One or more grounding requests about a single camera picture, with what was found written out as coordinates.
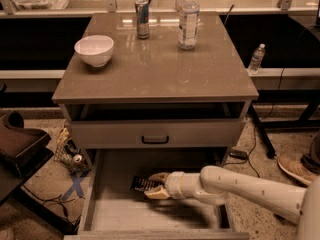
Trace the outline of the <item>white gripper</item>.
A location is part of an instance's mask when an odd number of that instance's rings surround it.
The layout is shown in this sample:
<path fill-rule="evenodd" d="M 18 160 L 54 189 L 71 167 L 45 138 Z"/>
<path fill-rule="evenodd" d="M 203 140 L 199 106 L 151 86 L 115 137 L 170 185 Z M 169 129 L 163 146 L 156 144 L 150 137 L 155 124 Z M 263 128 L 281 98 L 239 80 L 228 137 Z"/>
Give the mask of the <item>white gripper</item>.
<path fill-rule="evenodd" d="M 182 188 L 181 188 L 181 180 L 183 177 L 183 172 L 172 172 L 168 174 L 167 172 L 161 172 L 153 174 L 149 177 L 150 181 L 160 182 L 161 184 L 165 183 L 165 188 L 160 185 L 150 190 L 144 192 L 144 194 L 149 199 L 155 200 L 165 200 L 170 196 L 173 199 L 184 199 Z"/>

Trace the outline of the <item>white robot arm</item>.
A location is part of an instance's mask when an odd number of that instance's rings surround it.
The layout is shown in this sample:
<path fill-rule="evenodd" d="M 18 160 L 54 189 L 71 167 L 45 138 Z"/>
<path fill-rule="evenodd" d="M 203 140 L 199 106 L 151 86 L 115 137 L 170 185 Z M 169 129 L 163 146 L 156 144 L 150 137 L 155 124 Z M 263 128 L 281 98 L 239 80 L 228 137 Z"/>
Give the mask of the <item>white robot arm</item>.
<path fill-rule="evenodd" d="M 175 171 L 149 177 L 160 185 L 144 194 L 150 199 L 187 199 L 222 205 L 227 194 L 245 198 L 297 225 L 296 240 L 320 240 L 320 177 L 307 188 L 287 185 L 206 166 L 199 173 Z"/>

